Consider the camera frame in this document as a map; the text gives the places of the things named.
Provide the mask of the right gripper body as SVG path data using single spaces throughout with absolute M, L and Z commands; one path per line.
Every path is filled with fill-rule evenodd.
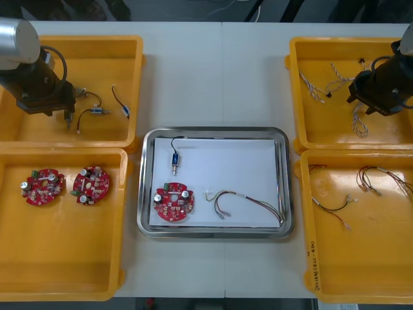
M 407 75 L 362 71 L 351 82 L 349 96 L 382 116 L 392 116 L 407 109 Z

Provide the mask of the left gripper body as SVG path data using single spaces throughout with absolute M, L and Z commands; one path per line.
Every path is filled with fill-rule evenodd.
M 29 100 L 28 98 L 17 100 L 16 104 L 27 114 L 43 114 L 46 111 L 58 111 L 64 109 L 75 110 L 76 90 L 69 82 L 65 82 L 62 89 L 49 99 Z

